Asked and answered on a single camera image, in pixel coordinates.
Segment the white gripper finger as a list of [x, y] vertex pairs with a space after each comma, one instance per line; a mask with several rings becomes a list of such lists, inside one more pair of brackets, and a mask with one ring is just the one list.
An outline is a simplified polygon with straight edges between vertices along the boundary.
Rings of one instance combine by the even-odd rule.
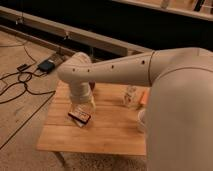
[[96, 110], [96, 104], [95, 104], [94, 101], [89, 102], [89, 103], [87, 104], [87, 106], [88, 106], [88, 109], [89, 109], [90, 111], [92, 111], [92, 112], [94, 112], [94, 111]]

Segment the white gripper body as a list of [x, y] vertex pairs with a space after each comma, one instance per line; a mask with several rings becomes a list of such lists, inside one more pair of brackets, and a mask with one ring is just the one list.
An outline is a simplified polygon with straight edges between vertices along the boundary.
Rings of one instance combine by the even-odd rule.
[[69, 89], [70, 99], [74, 103], [87, 103], [92, 98], [92, 91], [88, 83], [71, 83]]

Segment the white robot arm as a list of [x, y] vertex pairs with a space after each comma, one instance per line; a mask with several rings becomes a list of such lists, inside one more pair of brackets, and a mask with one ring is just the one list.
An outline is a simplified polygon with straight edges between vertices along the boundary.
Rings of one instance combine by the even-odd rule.
[[77, 103], [90, 99], [91, 82], [149, 87], [147, 171], [213, 171], [213, 52], [176, 48], [96, 63], [78, 52], [58, 76]]

